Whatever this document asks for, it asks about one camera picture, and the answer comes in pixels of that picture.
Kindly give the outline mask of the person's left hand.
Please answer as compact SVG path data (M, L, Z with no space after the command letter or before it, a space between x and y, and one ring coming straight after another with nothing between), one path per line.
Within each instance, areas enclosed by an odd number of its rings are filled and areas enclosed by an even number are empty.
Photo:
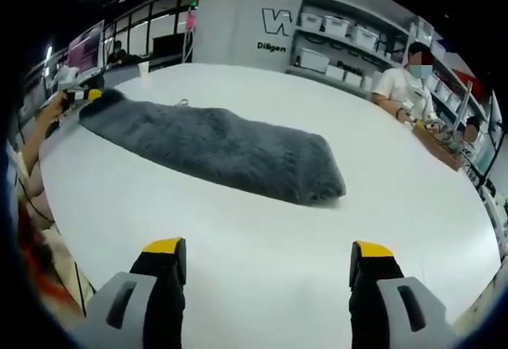
M47 128L53 121L57 120L64 112L64 103L66 101L67 93L58 91L40 112L37 119L37 126L40 128Z

